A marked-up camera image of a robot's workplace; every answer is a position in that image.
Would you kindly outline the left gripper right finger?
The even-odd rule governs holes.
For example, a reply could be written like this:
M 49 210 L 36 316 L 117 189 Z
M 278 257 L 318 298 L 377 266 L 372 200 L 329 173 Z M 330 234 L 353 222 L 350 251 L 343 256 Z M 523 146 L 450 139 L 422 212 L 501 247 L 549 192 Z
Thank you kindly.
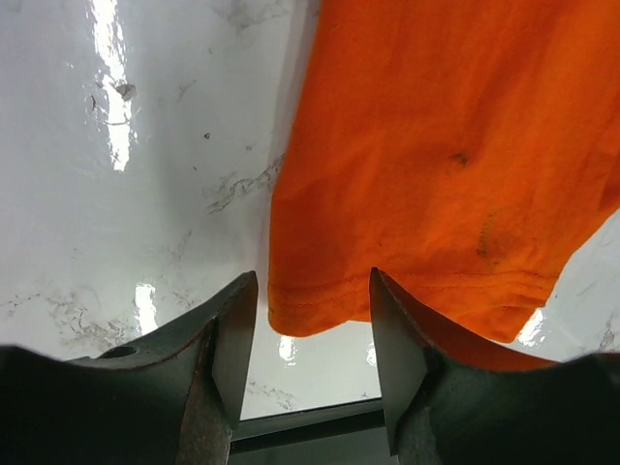
M 373 338 L 402 464 L 615 464 L 619 356 L 565 362 L 486 340 L 373 269 Z

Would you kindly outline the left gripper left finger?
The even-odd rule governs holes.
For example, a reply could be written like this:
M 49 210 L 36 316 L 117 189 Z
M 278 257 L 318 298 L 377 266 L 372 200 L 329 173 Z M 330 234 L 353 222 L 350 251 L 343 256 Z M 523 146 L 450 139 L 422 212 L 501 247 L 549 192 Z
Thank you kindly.
M 1 350 L 5 464 L 224 464 L 239 425 L 258 280 L 98 357 Z

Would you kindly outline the orange t shirt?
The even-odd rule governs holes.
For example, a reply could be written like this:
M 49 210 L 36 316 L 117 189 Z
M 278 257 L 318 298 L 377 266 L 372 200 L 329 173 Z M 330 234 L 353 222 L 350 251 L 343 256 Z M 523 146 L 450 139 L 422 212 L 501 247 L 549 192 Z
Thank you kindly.
M 619 207 L 615 1 L 325 1 L 271 199 L 268 320 L 370 320 L 390 275 L 495 371 Z

